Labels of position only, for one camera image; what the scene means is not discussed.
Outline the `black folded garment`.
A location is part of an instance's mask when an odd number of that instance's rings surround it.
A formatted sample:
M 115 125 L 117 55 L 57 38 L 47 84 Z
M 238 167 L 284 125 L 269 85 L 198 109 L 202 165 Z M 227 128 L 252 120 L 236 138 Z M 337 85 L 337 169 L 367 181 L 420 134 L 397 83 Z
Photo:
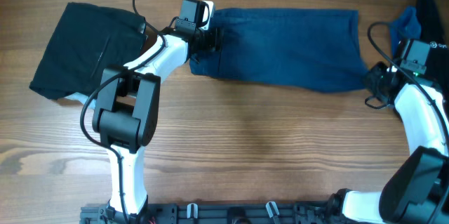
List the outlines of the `black folded garment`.
M 90 95 L 104 68 L 140 56 L 145 19 L 130 11 L 68 3 L 29 88 L 51 100 L 73 93 Z

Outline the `blue garment in pile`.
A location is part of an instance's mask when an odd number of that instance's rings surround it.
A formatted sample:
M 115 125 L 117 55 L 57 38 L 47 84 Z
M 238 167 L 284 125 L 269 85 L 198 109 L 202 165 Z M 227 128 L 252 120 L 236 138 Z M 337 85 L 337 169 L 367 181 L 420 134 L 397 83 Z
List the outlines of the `blue garment in pile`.
M 408 6 L 395 21 L 391 22 L 389 32 L 392 55 L 395 55 L 399 41 L 403 37 L 398 32 L 399 30 L 405 35 L 406 38 L 420 38 L 422 27 L 417 19 L 417 10 L 415 7 Z

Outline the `blue denim shorts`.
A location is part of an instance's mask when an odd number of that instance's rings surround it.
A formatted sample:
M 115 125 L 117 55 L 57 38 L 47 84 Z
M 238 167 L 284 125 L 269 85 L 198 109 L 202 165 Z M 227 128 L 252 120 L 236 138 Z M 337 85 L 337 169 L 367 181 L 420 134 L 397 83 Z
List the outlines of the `blue denim shorts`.
M 356 10 L 225 8 L 210 26 L 221 48 L 193 55 L 192 74 L 322 93 L 364 87 Z

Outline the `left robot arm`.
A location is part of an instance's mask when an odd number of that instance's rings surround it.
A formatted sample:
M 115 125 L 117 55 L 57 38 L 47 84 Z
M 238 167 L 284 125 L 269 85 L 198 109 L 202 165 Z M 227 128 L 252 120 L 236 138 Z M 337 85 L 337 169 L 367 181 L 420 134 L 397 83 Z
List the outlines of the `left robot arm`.
M 220 31 L 210 28 L 214 11 L 212 1 L 182 0 L 174 27 L 164 28 L 152 47 L 105 68 L 92 122 L 111 164 L 112 196 L 100 212 L 104 222 L 147 222 L 144 155 L 156 130 L 161 84 L 193 54 L 219 47 Z

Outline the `black garment with logo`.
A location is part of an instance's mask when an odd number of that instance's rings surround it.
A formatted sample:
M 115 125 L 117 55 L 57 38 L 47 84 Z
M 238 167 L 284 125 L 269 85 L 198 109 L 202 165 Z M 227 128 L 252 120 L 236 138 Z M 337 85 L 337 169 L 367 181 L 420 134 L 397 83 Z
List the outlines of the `black garment with logo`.
M 421 24 L 420 39 L 431 45 L 427 74 L 441 87 L 448 102 L 448 47 L 435 0 L 416 0 L 416 16 Z

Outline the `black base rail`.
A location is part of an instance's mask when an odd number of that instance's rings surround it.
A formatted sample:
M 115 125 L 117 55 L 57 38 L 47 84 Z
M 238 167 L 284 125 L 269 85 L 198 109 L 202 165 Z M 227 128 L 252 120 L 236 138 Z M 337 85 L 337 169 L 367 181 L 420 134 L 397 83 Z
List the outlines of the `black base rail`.
M 158 223 L 158 224 L 232 224 L 232 223 L 351 223 L 341 208 L 325 201 L 294 204 L 148 204 L 140 213 L 127 218 L 109 205 L 81 208 L 80 223 Z

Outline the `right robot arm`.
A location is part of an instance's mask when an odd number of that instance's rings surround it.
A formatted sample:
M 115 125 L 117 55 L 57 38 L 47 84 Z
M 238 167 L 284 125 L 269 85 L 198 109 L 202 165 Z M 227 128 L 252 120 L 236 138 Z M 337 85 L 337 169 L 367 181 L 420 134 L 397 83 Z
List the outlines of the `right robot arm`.
M 401 119 L 409 158 L 380 192 L 340 190 L 328 201 L 328 223 L 447 223 L 448 49 L 419 39 L 400 41 L 389 65 L 364 77 L 372 97 Z

